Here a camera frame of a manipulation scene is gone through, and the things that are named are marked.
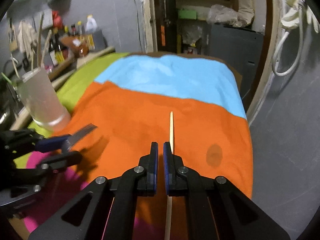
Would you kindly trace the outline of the multicolour table cloth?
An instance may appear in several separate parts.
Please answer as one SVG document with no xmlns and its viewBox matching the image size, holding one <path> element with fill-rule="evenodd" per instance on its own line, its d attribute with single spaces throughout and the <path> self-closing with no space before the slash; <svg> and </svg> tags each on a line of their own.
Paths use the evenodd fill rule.
<svg viewBox="0 0 320 240">
<path fill-rule="evenodd" d="M 252 196 L 253 150 L 236 79 L 223 62 L 177 55 L 111 54 L 83 66 L 57 92 L 72 118 L 72 134 L 95 130 L 74 149 L 78 166 L 59 174 L 26 211 L 28 232 L 99 176 L 121 176 L 163 145 L 174 127 L 174 153 L 206 177 L 227 177 Z"/>
</svg>

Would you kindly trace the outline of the red plastic bag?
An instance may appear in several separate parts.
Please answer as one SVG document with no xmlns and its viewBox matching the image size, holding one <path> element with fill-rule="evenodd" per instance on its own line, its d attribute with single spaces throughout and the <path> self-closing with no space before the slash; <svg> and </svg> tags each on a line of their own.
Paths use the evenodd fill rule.
<svg viewBox="0 0 320 240">
<path fill-rule="evenodd" d="M 63 28 L 63 21 L 58 11 L 52 11 L 53 27 L 57 29 Z"/>
</svg>

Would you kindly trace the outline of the clear plastic bag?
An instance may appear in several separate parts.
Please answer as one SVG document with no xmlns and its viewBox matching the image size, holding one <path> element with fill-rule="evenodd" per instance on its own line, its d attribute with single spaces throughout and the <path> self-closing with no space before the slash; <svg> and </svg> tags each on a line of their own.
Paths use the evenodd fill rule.
<svg viewBox="0 0 320 240">
<path fill-rule="evenodd" d="M 223 24 L 235 28 L 243 28 L 251 24 L 242 15 L 232 8 L 224 5 L 212 5 L 208 11 L 206 22 L 208 24 Z"/>
</svg>

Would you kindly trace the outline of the white plastic utensil caddy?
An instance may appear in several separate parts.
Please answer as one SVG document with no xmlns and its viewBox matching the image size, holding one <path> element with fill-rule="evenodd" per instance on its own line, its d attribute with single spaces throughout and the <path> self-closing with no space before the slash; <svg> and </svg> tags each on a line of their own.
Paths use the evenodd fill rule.
<svg viewBox="0 0 320 240">
<path fill-rule="evenodd" d="M 57 97 L 45 69 L 27 72 L 16 87 L 21 102 L 37 125 L 54 132 L 67 126 L 71 115 Z"/>
</svg>

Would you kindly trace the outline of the metal fork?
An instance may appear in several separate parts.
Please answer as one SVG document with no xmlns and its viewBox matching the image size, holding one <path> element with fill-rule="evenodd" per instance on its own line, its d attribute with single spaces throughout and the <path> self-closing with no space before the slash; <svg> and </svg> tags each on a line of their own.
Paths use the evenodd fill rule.
<svg viewBox="0 0 320 240">
<path fill-rule="evenodd" d="M 97 126 L 94 124 L 88 124 L 73 135 L 69 135 L 61 146 L 62 152 L 69 152 L 77 142 L 82 140 L 89 133 L 93 132 L 96 128 Z"/>
</svg>

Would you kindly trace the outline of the wooden chopstick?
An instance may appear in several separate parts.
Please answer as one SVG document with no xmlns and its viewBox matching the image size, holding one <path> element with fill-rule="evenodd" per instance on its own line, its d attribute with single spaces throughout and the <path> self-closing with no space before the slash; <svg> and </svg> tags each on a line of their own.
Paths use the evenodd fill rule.
<svg viewBox="0 0 320 240">
<path fill-rule="evenodd" d="M 171 151 L 173 151 L 174 150 L 174 113 L 173 111 L 170 112 L 169 142 L 170 142 Z M 165 223 L 165 235 L 164 235 L 165 240 L 170 239 L 171 216 L 172 216 L 172 197 L 168 197 L 166 223 Z"/>
<path fill-rule="evenodd" d="M 42 59 L 42 54 L 41 54 L 41 34 L 42 34 L 42 26 L 43 26 L 43 19 L 44 19 L 44 12 L 41 13 L 40 17 L 40 23 L 39 23 L 39 31 L 37 35 L 37 67 L 41 66 L 41 59 Z"/>
<path fill-rule="evenodd" d="M 44 56 L 46 54 L 46 51 L 49 48 L 49 41 L 50 41 L 51 37 L 52 37 L 52 29 L 50 29 L 48 31 L 48 35 L 47 35 L 46 41 L 44 43 L 44 48 L 42 50 L 41 61 L 40 61 L 40 67 L 41 68 L 44 68 Z"/>
</svg>

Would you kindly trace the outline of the hanging dish towel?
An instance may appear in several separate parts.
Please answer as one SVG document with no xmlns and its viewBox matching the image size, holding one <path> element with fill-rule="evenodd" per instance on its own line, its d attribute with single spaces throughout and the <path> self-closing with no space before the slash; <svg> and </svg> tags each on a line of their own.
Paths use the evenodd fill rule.
<svg viewBox="0 0 320 240">
<path fill-rule="evenodd" d="M 33 48 L 37 46 L 37 33 L 31 24 L 24 20 L 19 23 L 17 40 L 20 52 L 26 53 L 29 57 Z"/>
</svg>

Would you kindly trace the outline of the dark grey cabinet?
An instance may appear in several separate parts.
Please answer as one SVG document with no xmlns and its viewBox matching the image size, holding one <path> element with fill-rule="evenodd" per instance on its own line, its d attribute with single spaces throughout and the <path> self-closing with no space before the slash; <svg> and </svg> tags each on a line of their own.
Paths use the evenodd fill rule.
<svg viewBox="0 0 320 240">
<path fill-rule="evenodd" d="M 240 96 L 244 99 L 251 89 L 259 64 L 264 36 L 245 28 L 212 25 L 207 35 L 207 53 L 220 58 L 241 76 Z"/>
</svg>

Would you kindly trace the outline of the large cooking oil jug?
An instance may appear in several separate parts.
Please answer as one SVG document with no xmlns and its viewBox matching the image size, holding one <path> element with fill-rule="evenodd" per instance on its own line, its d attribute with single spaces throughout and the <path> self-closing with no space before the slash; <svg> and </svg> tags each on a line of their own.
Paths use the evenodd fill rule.
<svg viewBox="0 0 320 240">
<path fill-rule="evenodd" d="M 85 24 L 86 42 L 89 51 L 98 52 L 106 48 L 103 32 L 98 27 L 93 15 L 87 16 L 87 22 Z"/>
</svg>

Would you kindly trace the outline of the chopstick standing in caddy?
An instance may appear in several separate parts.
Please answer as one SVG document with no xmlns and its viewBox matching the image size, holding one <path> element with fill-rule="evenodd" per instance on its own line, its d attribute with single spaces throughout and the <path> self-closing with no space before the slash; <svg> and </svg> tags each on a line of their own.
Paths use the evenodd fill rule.
<svg viewBox="0 0 320 240">
<path fill-rule="evenodd" d="M 10 58 L 11 58 L 11 61 L 12 61 L 12 65 L 13 65 L 15 74 L 16 74 L 17 78 L 20 79 L 20 75 L 19 75 L 19 72 L 18 72 L 18 69 L 17 69 L 18 61 L 13 57 L 13 54 L 10 54 Z"/>
</svg>

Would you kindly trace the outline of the dark sauce bottle yellow label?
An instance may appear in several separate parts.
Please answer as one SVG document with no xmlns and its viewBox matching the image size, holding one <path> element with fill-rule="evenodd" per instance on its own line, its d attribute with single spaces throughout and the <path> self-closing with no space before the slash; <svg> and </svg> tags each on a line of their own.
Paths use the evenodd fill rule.
<svg viewBox="0 0 320 240">
<path fill-rule="evenodd" d="M 63 49 L 62 49 L 60 41 L 59 41 L 58 29 L 54 28 L 53 33 L 54 33 L 54 39 L 55 39 L 55 58 L 56 58 L 58 64 L 61 64 L 61 63 L 63 63 L 65 58 L 63 55 Z"/>
</svg>

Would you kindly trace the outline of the white rubber gloves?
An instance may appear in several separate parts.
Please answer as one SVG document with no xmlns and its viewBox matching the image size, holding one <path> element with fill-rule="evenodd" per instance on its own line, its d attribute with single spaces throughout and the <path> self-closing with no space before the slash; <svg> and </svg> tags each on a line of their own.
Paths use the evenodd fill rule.
<svg viewBox="0 0 320 240">
<path fill-rule="evenodd" d="M 307 24 L 313 26 L 315 33 L 319 34 L 319 22 L 304 0 L 285 1 L 286 5 L 289 7 L 288 12 L 281 18 L 281 25 L 285 30 L 289 31 L 296 28 L 303 29 L 303 22 L 306 18 Z"/>
</svg>

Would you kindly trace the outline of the white pillow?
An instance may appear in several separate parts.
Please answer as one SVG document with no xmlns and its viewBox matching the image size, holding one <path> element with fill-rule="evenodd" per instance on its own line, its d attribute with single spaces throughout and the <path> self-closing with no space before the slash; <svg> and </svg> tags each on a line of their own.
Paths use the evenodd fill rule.
<svg viewBox="0 0 320 240">
<path fill-rule="evenodd" d="M 250 25 L 254 18 L 253 0 L 238 0 L 238 15 L 244 26 Z"/>
</svg>

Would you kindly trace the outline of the brown spice packet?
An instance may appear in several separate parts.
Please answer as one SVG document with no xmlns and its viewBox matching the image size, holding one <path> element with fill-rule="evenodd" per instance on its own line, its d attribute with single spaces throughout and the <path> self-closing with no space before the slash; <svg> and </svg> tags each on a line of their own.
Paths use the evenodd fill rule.
<svg viewBox="0 0 320 240">
<path fill-rule="evenodd" d="M 82 42 L 77 36 L 64 36 L 60 38 L 63 45 L 68 47 L 75 57 L 86 57 L 89 53 L 89 49 L 84 42 Z"/>
</svg>

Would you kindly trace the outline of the dark bottle white label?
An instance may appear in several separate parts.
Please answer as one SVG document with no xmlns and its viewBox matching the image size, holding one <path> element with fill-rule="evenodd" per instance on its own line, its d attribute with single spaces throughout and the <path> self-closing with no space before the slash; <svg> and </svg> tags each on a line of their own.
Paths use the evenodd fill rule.
<svg viewBox="0 0 320 240">
<path fill-rule="evenodd" d="M 53 66 L 54 67 L 57 66 L 58 62 L 57 62 L 56 57 L 55 57 L 55 45 L 54 45 L 54 42 L 53 42 L 52 38 L 49 40 L 48 53 L 49 53 L 49 56 L 50 56 L 50 59 L 52 61 Z"/>
</svg>

